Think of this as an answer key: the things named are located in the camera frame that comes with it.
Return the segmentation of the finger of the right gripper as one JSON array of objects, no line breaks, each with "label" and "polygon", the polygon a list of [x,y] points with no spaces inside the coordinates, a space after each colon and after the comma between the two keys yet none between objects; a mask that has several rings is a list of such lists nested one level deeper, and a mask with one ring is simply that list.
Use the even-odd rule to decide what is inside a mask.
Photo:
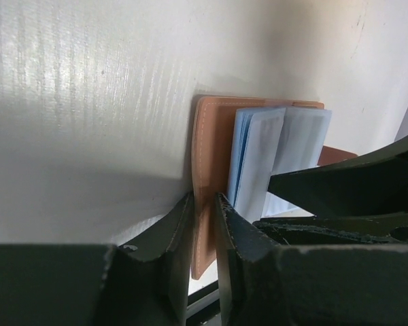
[{"label": "finger of the right gripper", "polygon": [[356,158],[273,175],[268,191],[318,217],[408,212],[408,135]]},{"label": "finger of the right gripper", "polygon": [[362,217],[270,217],[253,226],[281,245],[408,245],[408,213]]}]

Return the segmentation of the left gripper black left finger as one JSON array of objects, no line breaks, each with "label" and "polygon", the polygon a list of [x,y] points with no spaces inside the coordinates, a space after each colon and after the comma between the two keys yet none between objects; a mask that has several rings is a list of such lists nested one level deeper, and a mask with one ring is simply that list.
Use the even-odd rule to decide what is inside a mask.
[{"label": "left gripper black left finger", "polygon": [[0,325],[184,325],[194,197],[130,241],[0,244]]}]

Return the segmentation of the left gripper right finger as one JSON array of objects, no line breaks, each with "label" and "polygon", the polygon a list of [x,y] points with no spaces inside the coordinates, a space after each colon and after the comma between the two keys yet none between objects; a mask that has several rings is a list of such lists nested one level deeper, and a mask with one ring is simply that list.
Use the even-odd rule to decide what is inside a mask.
[{"label": "left gripper right finger", "polygon": [[408,244],[282,245],[214,208],[223,325],[408,325]]}]

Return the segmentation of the brown leather card holder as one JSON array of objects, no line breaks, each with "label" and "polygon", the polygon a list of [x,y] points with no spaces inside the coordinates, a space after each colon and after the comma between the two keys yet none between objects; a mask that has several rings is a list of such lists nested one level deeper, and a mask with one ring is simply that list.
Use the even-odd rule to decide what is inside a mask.
[{"label": "brown leather card holder", "polygon": [[255,107],[311,107],[323,109],[314,101],[203,96],[198,100],[192,133],[191,167],[197,224],[191,277],[198,280],[216,260],[214,223],[211,216],[214,195],[225,193],[231,163],[231,150],[238,109]]}]

